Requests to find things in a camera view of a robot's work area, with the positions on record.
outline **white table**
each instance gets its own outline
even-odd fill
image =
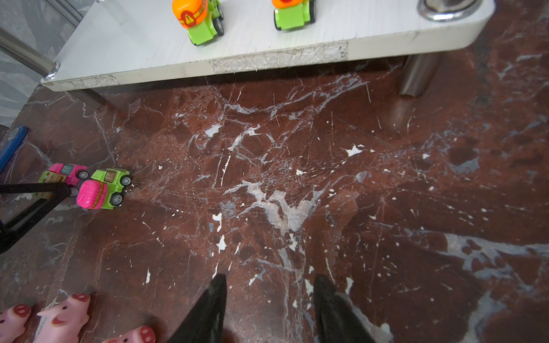
[[[317,21],[277,31],[270,0],[222,0],[225,35],[191,44],[171,0],[95,3],[43,84],[54,91],[460,49],[495,10],[483,0],[471,16],[435,23],[417,0],[317,0]]]

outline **metal knob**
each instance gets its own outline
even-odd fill
[[[419,0],[418,11],[432,21],[463,19],[473,14],[482,0]]]

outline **marble floor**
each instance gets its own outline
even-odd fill
[[[497,5],[415,99],[403,58],[109,88],[99,110],[39,88],[1,181],[64,162],[134,183],[0,255],[0,308],[33,305],[15,342],[80,292],[82,342],[143,324],[165,342],[216,273],[230,342],[313,342],[317,273],[378,343],[549,341],[549,12]]]

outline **rubber pig toy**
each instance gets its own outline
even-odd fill
[[[156,336],[150,327],[139,327],[118,338],[109,338],[103,343],[154,343]]]
[[[24,303],[0,312],[0,343],[12,343],[25,332],[25,323],[31,308]]]
[[[73,294],[59,305],[39,312],[47,317],[35,343],[78,343],[78,333],[89,320],[89,295]]]

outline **toy car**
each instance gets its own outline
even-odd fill
[[[57,174],[65,175],[65,183],[71,186],[76,186],[79,182],[79,179],[85,180],[89,177],[89,173],[86,171],[87,169],[88,167],[74,164],[56,163],[48,170]]]
[[[62,164],[56,163],[51,166],[47,171],[45,171],[38,182],[49,183],[49,182],[65,182],[70,186],[70,195],[75,197],[78,195],[78,182],[82,179],[85,180],[89,177],[87,172],[88,167],[79,166],[74,164]],[[35,193],[34,196],[43,199],[49,199],[51,193]]]
[[[274,26],[277,30],[293,29],[316,21],[315,0],[272,0]]]
[[[173,0],[172,10],[196,46],[225,33],[219,0]]]
[[[76,203],[89,210],[112,210],[122,204],[124,187],[130,185],[130,172],[122,169],[96,170],[92,180],[82,183]]]

